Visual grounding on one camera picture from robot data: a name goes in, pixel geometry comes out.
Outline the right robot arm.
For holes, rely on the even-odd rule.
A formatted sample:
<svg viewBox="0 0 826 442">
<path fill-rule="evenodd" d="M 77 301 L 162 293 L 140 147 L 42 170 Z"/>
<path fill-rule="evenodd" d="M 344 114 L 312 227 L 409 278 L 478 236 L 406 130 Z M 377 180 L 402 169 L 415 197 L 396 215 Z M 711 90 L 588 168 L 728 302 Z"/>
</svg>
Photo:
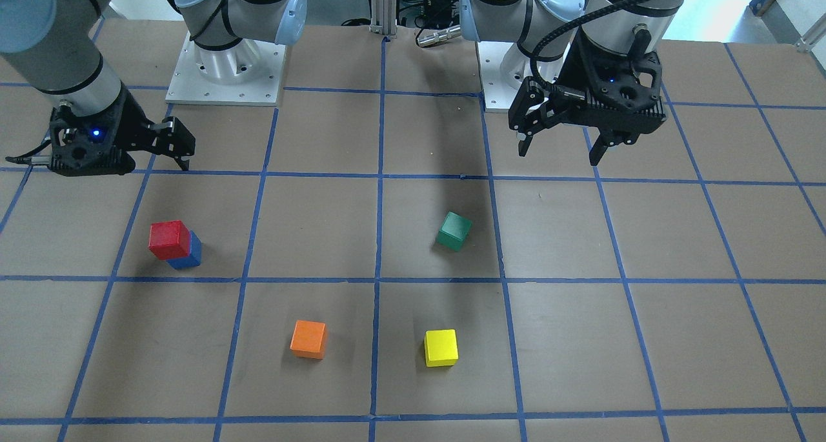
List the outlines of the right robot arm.
<svg viewBox="0 0 826 442">
<path fill-rule="evenodd" d="M 197 140 L 176 117 L 153 122 L 88 33 L 111 0 L 2 0 L 2 57 L 52 105 L 49 138 L 15 165 L 66 177 L 125 175 L 132 151 L 171 157 L 186 171 Z M 167 0 L 183 16 L 209 81 L 246 75 L 254 43 L 294 45 L 308 0 Z"/>
</svg>

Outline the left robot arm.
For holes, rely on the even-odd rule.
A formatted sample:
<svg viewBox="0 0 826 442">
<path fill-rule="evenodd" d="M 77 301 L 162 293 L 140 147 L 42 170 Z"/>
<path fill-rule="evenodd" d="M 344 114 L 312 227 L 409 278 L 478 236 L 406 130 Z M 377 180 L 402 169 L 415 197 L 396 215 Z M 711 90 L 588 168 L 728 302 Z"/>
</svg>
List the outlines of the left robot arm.
<svg viewBox="0 0 826 442">
<path fill-rule="evenodd" d="M 508 110 L 527 154 L 559 124 L 596 128 L 589 161 L 666 120 L 658 43 L 684 0 L 459 0 L 462 36 L 510 43 L 525 66 Z"/>
</svg>

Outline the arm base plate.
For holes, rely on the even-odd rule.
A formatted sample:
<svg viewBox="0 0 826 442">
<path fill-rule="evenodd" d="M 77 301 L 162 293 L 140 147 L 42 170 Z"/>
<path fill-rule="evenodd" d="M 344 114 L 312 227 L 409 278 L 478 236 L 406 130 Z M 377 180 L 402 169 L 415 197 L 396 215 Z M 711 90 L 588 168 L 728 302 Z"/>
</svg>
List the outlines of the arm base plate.
<svg viewBox="0 0 826 442">
<path fill-rule="evenodd" d="M 186 40 L 165 100 L 177 105 L 277 106 L 287 47 L 242 39 L 224 50 Z"/>
<path fill-rule="evenodd" d="M 479 74 L 488 112 L 507 113 L 522 81 L 531 75 L 529 59 L 516 43 L 477 43 Z"/>
</svg>

